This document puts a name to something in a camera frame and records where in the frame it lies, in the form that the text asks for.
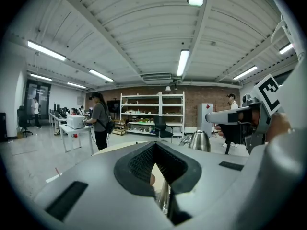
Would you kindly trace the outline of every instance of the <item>white refrigerator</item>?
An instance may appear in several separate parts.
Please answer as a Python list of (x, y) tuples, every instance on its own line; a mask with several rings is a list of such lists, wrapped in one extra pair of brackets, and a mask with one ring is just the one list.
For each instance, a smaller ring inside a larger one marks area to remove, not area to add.
[(206, 121), (206, 114), (213, 112), (212, 103), (202, 103), (197, 107), (197, 130), (203, 130), (208, 137), (211, 137), (212, 123)]

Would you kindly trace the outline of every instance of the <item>black chair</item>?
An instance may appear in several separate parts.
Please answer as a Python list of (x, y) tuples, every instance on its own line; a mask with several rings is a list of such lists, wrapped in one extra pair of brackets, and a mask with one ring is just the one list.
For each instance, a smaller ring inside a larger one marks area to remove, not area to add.
[[(154, 133), (159, 138), (171, 137), (171, 143), (173, 143), (173, 128), (171, 126), (166, 125), (166, 122), (163, 117), (155, 116), (154, 117)], [(171, 128), (172, 132), (166, 131), (166, 128)]]
[(27, 122), (27, 113), (25, 112), (25, 110), (18, 109), (17, 116), (18, 116), (19, 127), (21, 127), (22, 130), (24, 129), (22, 133), (25, 134), (25, 137), (27, 137), (27, 133), (33, 135), (33, 133), (27, 129), (31, 125)]

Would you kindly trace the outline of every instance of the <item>stainless steel kettle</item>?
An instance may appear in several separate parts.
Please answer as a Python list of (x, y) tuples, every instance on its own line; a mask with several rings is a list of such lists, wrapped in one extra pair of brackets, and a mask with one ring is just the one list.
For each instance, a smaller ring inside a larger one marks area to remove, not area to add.
[(194, 132), (192, 135), (192, 141), (189, 144), (189, 148), (210, 152), (211, 145), (208, 135), (202, 130), (197, 130)]

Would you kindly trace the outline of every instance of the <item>printer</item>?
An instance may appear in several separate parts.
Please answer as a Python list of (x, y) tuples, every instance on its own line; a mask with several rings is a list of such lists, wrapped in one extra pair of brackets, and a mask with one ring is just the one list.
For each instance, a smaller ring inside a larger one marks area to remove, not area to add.
[(67, 125), (73, 129), (83, 128), (84, 127), (83, 120), (84, 120), (83, 116), (70, 115), (67, 116)]

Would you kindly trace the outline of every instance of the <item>floor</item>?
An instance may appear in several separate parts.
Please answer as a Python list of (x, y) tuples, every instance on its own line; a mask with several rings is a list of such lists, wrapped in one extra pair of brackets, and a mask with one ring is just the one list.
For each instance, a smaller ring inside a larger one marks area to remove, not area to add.
[[(81, 133), (81, 148), (65, 153), (63, 142), (60, 136), (54, 136), (54, 128), (47, 120), (42, 122), (42, 128), (29, 127), (33, 132), (27, 138), (14, 139), (9, 142), (0, 143), (0, 153), (6, 166), (8, 175), (16, 186), (30, 198), (41, 190), (46, 184), (46, 180), (57, 175), (56, 169), (62, 173), (77, 163), (91, 156), (89, 139), (87, 133)], [(68, 136), (64, 136), (68, 145)], [(72, 138), (74, 147), (78, 146), (78, 139)], [(149, 135), (125, 134), (123, 136), (112, 134), (108, 141), (108, 146), (129, 141), (155, 141), (157, 137)], [(178, 138), (173, 139), (174, 144), (179, 145)], [(210, 137), (211, 152), (225, 153), (222, 147), (224, 139), (219, 136)], [(94, 152), (98, 151), (93, 142)], [(230, 147), (230, 155), (248, 156), (245, 146), (239, 145), (237, 148)]]

